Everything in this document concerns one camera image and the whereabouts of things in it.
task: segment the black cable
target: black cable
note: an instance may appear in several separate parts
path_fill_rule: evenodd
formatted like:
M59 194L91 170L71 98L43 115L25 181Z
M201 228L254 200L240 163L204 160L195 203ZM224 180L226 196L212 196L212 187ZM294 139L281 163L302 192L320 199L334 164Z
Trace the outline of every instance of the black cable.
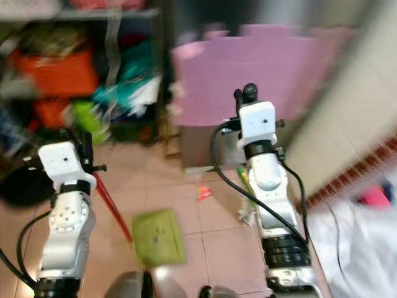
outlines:
M359 298L359 296L353 290L353 287L350 285L349 280L346 278L345 272L344 272L344 270L342 268L342 265L341 265L341 254L340 254L340 251L339 251L340 250L340 242L341 242L341 230L339 228L339 222L337 221L336 214L333 211L333 209L331 208L331 206L328 205L327 203L326 203L326 205L328 206L329 211L331 211L332 216L334 217L334 221L335 221L335 226L336 226L336 258L337 258L337 264L339 266L339 270L341 271L341 274L342 274L342 277L343 277L343 280L344 280L346 286L349 288L349 290L351 291L351 293L354 295L355 298Z
M219 125L211 134L211 139L210 139L210 155L211 155L211 161L213 164L213 167L215 168L215 171L218 173L218 175L226 182L229 186L240 192L241 194L244 194L248 199L251 201L255 202L257 205L261 206L263 209L268 211L271 215L273 215L277 220L279 220L283 225L285 225L302 243L306 243L306 240L302 237L302 235L298 232L298 230L291 225L289 222L287 222L282 216L280 216L278 213L276 213L273 209L271 209L269 206L258 200L256 197L254 197L252 194L249 192L245 191L241 187L235 185L232 181L230 181L223 173L222 170L219 167L218 160L216 159L216 154L215 154L215 139L216 135L220 130L223 128L227 128L228 124L224 123Z
M48 211L38 217L36 217L35 219L32 219L23 229L22 231L20 231L19 233L19 238L18 238L18 242L17 242L17 260L18 260L18 265L20 270L22 271L22 274L25 275L26 279L31 283L36 285L36 281L29 275L29 273L26 270L25 264L24 264L24 257L22 256L22 242L24 241L24 237L25 234L27 233L27 231L29 231L29 229L35 224L37 223L39 220L45 218L46 216L48 216L50 214L51 211Z
M305 186L303 185L302 179L299 177L299 175L294 172L287 164L284 162L284 160L280 160L281 165L288 171L292 176L295 177L295 179L298 181L299 188L300 188L300 195L301 195L301 204L302 204L302 221L303 221L303 229L305 231L305 238L306 238L306 243L309 244L310 242L310 234L309 234L309 229L308 229L308 215L307 215L307 208L306 208L306 191L305 191Z
M17 278L19 278L21 281L23 281L24 283L26 283L29 287L31 287L32 289L35 288L35 284L32 284L27 278L26 276L24 276L11 262L10 260L7 258L7 256L4 254L4 252L1 250L0 248L0 259L4 262L4 264L7 266L8 269L10 269L10 271L12 273L14 273Z

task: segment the wall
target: wall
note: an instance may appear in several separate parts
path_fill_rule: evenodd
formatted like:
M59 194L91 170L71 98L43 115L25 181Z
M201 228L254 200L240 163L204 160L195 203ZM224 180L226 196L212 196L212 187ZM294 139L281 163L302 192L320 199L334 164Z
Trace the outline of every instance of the wall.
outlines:
M349 64L288 149L308 195L361 159L397 126L397 2L374 13ZM297 193L297 185L292 184Z

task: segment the green dustpan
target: green dustpan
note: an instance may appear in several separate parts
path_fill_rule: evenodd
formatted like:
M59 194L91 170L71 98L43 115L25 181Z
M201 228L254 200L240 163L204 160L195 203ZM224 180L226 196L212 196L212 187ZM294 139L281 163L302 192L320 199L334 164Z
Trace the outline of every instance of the green dustpan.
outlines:
M186 262L183 233L171 209L135 216L132 235L135 254L143 266Z

